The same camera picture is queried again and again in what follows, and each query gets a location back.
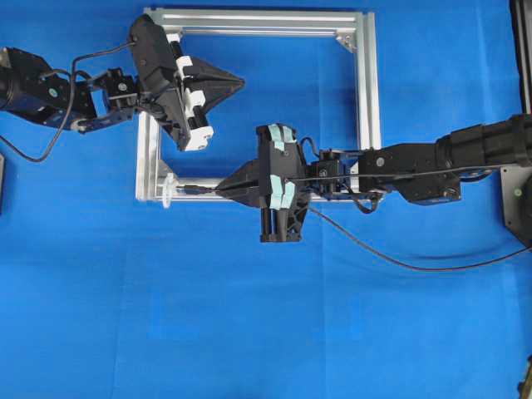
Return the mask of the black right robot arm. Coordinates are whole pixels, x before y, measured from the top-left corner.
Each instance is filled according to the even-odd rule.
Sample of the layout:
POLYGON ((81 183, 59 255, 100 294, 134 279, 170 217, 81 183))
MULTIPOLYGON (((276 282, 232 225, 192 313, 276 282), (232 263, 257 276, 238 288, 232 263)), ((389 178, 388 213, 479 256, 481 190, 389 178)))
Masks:
POLYGON ((386 193, 412 204, 457 201, 461 184, 491 170, 531 164, 531 116, 453 131, 433 144, 380 150, 320 150, 308 163, 303 142, 283 124, 260 126, 258 156, 215 187, 215 192, 261 212, 264 243, 298 242, 312 195, 352 201, 372 213, 386 193))

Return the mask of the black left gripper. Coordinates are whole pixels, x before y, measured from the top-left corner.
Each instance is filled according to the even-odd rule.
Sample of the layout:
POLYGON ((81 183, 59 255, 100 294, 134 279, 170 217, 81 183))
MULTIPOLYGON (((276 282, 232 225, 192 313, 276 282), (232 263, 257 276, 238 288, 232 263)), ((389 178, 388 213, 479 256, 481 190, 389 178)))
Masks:
POLYGON ((163 27, 146 14, 133 22, 129 39, 140 86, 138 107, 155 118, 179 150, 205 149, 214 134, 205 114, 242 89, 245 80, 198 57, 176 56, 163 27))

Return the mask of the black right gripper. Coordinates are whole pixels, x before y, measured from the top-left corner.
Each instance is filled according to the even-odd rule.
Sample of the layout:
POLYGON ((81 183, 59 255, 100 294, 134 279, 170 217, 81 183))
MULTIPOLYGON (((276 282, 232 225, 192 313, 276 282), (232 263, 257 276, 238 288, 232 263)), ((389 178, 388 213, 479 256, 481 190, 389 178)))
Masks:
POLYGON ((298 242, 310 193, 303 182, 307 162, 296 130, 275 123, 259 126, 256 134, 258 159, 222 180, 219 196, 261 210, 261 242, 298 242))

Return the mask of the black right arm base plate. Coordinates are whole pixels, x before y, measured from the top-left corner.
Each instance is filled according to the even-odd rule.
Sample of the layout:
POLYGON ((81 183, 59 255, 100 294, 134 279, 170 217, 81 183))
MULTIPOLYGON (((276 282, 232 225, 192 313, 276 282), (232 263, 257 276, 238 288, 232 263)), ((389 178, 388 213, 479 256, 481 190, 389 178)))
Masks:
POLYGON ((505 227, 531 246, 531 168, 507 166, 500 172, 505 227))

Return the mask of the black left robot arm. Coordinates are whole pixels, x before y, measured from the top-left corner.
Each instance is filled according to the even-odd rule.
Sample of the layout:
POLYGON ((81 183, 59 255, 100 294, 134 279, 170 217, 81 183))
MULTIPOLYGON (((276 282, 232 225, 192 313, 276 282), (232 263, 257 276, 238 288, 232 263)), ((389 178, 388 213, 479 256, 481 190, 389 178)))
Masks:
POLYGON ((183 54, 162 26, 143 14, 125 48, 136 76, 111 68, 91 76, 71 65, 53 69, 40 56, 1 50, 1 109, 31 123, 85 134, 144 112, 181 151, 202 150, 214 134, 207 113, 244 87, 244 79, 183 54))

